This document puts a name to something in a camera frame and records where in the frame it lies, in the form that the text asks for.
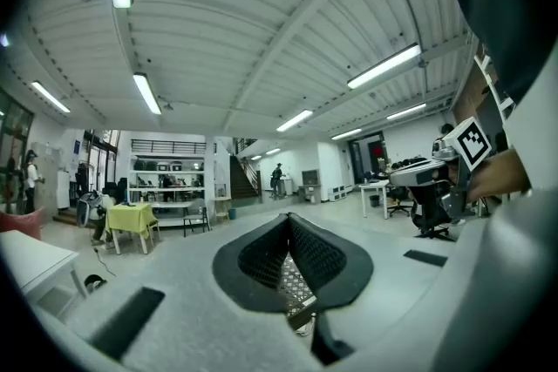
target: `red chair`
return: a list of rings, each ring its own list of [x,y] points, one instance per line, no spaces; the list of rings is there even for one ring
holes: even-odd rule
[[[43,220],[44,208],[26,215],[6,214],[0,211],[0,233],[15,229],[37,240],[41,240]]]

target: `trash can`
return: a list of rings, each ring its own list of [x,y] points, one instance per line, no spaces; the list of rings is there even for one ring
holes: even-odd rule
[[[380,196],[379,195],[371,195],[370,196],[370,206],[373,208],[377,208],[380,206]]]

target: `black slot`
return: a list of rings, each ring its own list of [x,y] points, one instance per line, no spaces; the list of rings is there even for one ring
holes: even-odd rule
[[[143,287],[91,339],[91,345],[119,361],[163,301],[165,294]]]
[[[424,262],[425,264],[434,265],[436,267],[443,267],[447,261],[447,258],[445,256],[425,253],[424,251],[418,250],[409,250],[403,255],[404,257],[408,257],[409,259],[417,260],[418,262]]]

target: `person's hand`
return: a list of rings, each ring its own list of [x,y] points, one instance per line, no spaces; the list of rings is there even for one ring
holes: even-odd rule
[[[529,178],[519,155],[515,149],[508,149],[486,159],[474,170],[467,200],[526,191],[529,187]]]

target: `stair railing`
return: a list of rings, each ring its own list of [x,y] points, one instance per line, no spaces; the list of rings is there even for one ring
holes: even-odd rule
[[[250,185],[258,192],[258,195],[262,195],[262,178],[260,176],[260,171],[255,171],[252,165],[249,164],[248,159],[241,159],[242,170],[246,174]]]

